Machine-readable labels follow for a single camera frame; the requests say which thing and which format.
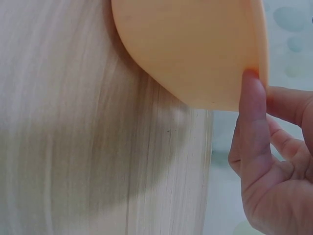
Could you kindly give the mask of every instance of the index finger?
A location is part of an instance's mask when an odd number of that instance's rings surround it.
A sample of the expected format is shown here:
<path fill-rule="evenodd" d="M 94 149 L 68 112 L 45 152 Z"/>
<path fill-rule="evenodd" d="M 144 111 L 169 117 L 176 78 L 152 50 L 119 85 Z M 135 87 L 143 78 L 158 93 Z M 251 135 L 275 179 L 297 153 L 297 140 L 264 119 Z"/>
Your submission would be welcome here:
<path fill-rule="evenodd" d="M 313 92 L 271 87 L 268 113 L 302 128 L 305 143 L 313 155 Z"/>
<path fill-rule="evenodd" d="M 244 190 L 265 175 L 273 164 L 266 115 L 266 91 L 258 75 L 252 71 L 246 71 L 243 75 L 239 112 Z"/>

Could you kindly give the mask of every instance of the finger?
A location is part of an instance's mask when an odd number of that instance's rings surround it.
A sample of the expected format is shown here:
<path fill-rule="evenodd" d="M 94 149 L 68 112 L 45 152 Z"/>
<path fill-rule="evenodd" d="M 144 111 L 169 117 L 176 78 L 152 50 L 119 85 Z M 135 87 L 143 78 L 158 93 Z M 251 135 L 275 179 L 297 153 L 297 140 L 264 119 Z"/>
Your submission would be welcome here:
<path fill-rule="evenodd" d="M 230 152 L 228 154 L 228 162 L 231 168 L 240 176 L 240 127 L 239 117 L 237 119 L 233 140 L 231 143 Z"/>
<path fill-rule="evenodd" d="M 305 143 L 313 155 L 313 92 L 271 87 L 268 113 L 302 128 Z"/>
<path fill-rule="evenodd" d="M 295 139 L 292 135 L 284 131 L 279 124 L 268 116 L 270 131 L 270 141 L 279 154 L 286 160 L 291 160 L 303 145 L 304 141 Z"/>
<path fill-rule="evenodd" d="M 243 75 L 240 113 L 240 151 L 242 187 L 265 175 L 273 164 L 266 115 L 266 91 L 252 71 Z"/>

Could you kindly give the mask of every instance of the hand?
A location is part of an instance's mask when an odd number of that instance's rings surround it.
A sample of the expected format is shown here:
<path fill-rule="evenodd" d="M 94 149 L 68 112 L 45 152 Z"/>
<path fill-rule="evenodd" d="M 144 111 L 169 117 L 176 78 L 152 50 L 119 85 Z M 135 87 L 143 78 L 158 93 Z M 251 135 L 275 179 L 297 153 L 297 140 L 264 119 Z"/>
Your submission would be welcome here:
<path fill-rule="evenodd" d="M 270 117 L 302 128 L 296 140 Z M 286 161 L 270 151 L 272 143 Z M 313 93 L 269 88 L 243 75 L 239 117 L 229 163 L 241 177 L 248 221 L 267 235 L 313 234 Z"/>

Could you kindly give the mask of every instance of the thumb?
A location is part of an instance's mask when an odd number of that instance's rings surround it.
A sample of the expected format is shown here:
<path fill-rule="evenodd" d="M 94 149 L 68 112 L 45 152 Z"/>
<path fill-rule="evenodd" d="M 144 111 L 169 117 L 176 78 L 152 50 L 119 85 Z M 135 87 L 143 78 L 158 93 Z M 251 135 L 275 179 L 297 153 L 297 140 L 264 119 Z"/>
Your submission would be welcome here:
<path fill-rule="evenodd" d="M 266 91 L 258 74 L 247 70 L 239 104 L 242 190 L 265 175 L 273 164 L 266 112 Z"/>

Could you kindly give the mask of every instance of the skin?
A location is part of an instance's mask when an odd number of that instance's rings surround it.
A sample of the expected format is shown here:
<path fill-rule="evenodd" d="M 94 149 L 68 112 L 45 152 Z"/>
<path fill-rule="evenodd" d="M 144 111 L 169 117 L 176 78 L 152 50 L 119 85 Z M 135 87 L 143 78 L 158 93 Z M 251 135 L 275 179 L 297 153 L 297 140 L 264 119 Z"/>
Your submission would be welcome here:
<path fill-rule="evenodd" d="M 297 140 L 267 115 L 302 128 Z M 273 144 L 285 161 L 271 153 Z M 241 178 L 248 221 L 266 235 L 313 234 L 313 92 L 270 87 L 243 74 L 228 161 Z"/>

